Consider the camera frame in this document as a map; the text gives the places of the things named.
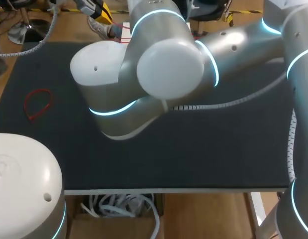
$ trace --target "glowing blue light strip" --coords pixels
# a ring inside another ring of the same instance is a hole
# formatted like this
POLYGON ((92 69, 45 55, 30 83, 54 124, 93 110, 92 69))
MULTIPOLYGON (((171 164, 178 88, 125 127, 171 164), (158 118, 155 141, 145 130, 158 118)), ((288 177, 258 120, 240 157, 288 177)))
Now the glowing blue light strip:
POLYGON ((291 64, 289 65, 288 67, 288 71, 287 71, 287 78, 289 79, 289 73, 290 73, 290 70, 291 68, 293 67, 293 65, 301 58, 303 57, 304 55, 308 54, 308 50, 302 52, 300 55, 298 55, 296 58, 294 58, 294 60, 291 62, 291 64))
POLYGON ((299 215, 299 212, 295 206, 295 202, 294 202, 294 184, 295 184, 295 180, 293 181, 293 184, 292 184, 292 188, 291 188, 291 201, 292 201, 292 206, 293 206, 293 209, 294 209, 294 212, 295 214, 297 215, 300 223, 302 224, 302 226, 304 227, 304 229, 308 232, 308 227, 305 225, 305 223, 303 222, 302 218, 300 217, 299 215))
POLYGON ((56 231, 56 233, 54 234, 54 236, 52 237, 52 239, 55 239, 56 236, 58 235, 58 233, 60 232, 61 228, 62 228, 62 225, 63 225, 63 222, 64 222, 64 219, 65 219, 65 215, 66 215, 66 205, 65 205, 65 202, 64 202, 64 213, 63 213, 63 218, 62 218, 62 222, 59 226, 59 229, 56 231))
POLYGON ((135 103, 136 103, 136 101, 133 101, 132 103, 126 105, 125 107, 123 107, 123 108, 121 108, 117 111, 111 111, 111 112, 107 112, 107 113, 96 112, 96 111, 93 111, 91 108, 89 108, 89 109, 93 114, 98 115, 98 116, 112 116, 112 115, 115 115, 115 114, 118 114, 118 113, 121 113, 121 112, 127 110, 129 107, 131 107, 135 103))
POLYGON ((201 42, 201 41, 195 41, 196 43, 198 43, 200 46, 203 47, 203 49, 205 50, 205 52, 207 53, 207 55, 209 56, 212 64, 213 64, 213 67, 214 67, 214 72, 215 72, 215 84, 214 86, 217 86, 218 83, 219 83, 219 71, 218 71, 218 67, 217 67, 217 64, 215 62, 215 59, 212 55, 212 53, 209 51, 209 49, 201 42))
POLYGON ((178 13, 176 13, 176 12, 174 12, 174 11, 170 11, 170 10, 166 10, 166 9, 154 10, 154 11, 151 11, 151 12, 149 12, 149 13, 143 15, 143 16, 137 21, 137 23, 135 24, 135 26, 134 26, 134 28, 133 28, 133 30, 132 30, 131 37, 133 36, 136 27, 140 24, 140 22, 141 22, 142 20, 144 20, 146 17, 148 17, 148 16, 150 16, 150 15, 152 15, 152 14, 159 13, 159 12, 171 13, 171 14, 173 14, 173 15, 176 15, 176 16, 180 17, 182 20, 184 20, 184 18, 183 18, 181 15, 179 15, 178 13))
POLYGON ((269 32, 274 33, 274 34, 278 34, 281 35, 281 32, 269 27, 267 24, 265 24, 264 20, 262 19, 262 24, 264 26, 265 29, 267 29, 269 32))

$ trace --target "black mat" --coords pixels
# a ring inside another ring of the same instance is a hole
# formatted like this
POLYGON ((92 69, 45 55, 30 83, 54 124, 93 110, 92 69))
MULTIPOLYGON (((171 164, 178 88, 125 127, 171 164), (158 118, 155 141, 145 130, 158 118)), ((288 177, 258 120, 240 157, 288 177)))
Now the black mat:
MULTIPOLYGON (((47 43, 35 54, 18 58, 0 101, 0 132, 46 145, 60 163, 65 189, 288 186, 292 99, 287 81, 239 106, 169 112, 137 137, 117 142, 99 132, 70 74, 70 60, 83 46, 47 43), (23 101, 38 88, 50 89, 54 104, 30 123, 23 101)), ((246 96, 282 69, 281 64, 268 64, 232 76, 227 83, 220 80, 216 90, 192 103, 246 96), (237 82, 243 82, 244 89, 237 82)))

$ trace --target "white cylindrical cap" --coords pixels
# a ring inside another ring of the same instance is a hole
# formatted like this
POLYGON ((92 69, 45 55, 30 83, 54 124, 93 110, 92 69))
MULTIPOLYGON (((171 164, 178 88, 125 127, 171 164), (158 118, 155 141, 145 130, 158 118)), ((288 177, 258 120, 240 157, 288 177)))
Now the white cylindrical cap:
POLYGON ((74 80, 83 86, 117 83, 125 51, 125 45, 114 41, 99 41, 82 48, 70 63, 74 80))
POLYGON ((0 239, 24 238, 37 229, 61 193, 61 169, 47 147, 0 133, 0 239))
POLYGON ((204 62, 200 51, 182 39, 167 39, 149 47, 139 59, 137 77, 141 87, 159 99, 176 99, 201 82, 204 62))

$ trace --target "small hole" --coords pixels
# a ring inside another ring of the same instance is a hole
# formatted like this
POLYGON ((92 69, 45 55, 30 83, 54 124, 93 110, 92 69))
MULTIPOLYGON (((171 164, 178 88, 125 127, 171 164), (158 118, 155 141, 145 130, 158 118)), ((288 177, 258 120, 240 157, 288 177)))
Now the small hole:
POLYGON ((47 201, 47 202, 51 202, 51 201, 52 201, 52 197, 51 197, 51 195, 48 194, 48 193, 45 193, 45 194, 43 195, 43 198, 44 198, 44 200, 47 201))

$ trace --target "sneaker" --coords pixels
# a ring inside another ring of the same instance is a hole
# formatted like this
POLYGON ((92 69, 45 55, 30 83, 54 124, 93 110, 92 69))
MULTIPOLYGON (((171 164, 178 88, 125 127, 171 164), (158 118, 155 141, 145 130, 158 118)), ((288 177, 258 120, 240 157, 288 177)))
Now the sneaker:
POLYGON ((96 32, 102 40, 113 39, 112 37, 108 35, 112 25, 106 25, 106 24, 99 23, 95 21, 93 18, 91 18, 90 16, 88 16, 88 24, 89 24, 90 29, 96 32))

